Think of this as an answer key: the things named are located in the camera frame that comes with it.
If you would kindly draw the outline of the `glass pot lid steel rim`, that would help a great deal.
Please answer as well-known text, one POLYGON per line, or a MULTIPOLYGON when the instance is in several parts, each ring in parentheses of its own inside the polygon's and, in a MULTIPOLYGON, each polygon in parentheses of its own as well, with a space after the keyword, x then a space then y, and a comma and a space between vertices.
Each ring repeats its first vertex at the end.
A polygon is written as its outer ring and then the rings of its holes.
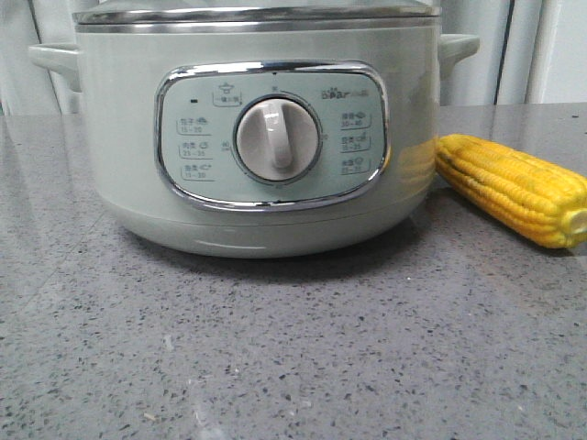
POLYGON ((437 17, 438 1, 104 1, 77 24, 152 24, 437 17))

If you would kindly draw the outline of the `yellow corn cob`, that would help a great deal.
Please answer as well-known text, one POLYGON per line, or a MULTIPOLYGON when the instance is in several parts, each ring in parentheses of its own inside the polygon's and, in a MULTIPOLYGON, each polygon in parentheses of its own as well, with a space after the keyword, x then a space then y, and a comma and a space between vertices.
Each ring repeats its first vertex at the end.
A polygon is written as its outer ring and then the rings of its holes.
POLYGON ((544 248, 586 241, 586 178, 479 137, 437 143, 437 172, 469 201, 544 248))

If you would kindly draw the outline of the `light green electric cooking pot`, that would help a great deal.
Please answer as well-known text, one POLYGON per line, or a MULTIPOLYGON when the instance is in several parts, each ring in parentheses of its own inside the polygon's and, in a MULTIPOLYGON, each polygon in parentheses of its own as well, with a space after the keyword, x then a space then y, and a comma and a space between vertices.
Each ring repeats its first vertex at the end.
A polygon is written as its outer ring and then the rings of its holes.
POLYGON ((83 94, 94 186, 134 234, 226 258, 343 248, 397 225, 434 178, 439 81, 474 35, 439 17, 77 24, 31 60, 83 94), (239 119, 285 98, 319 129, 316 161, 265 181, 240 161, 239 119))

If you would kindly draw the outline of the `beige timer dial knob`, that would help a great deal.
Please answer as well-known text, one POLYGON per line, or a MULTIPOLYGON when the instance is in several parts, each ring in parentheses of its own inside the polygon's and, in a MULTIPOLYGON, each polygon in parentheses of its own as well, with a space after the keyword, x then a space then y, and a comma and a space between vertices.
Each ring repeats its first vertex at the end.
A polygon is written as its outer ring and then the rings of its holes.
POLYGON ((239 119, 236 148, 243 165, 270 182, 296 179, 316 161, 319 129, 311 113, 285 98, 253 104, 239 119))

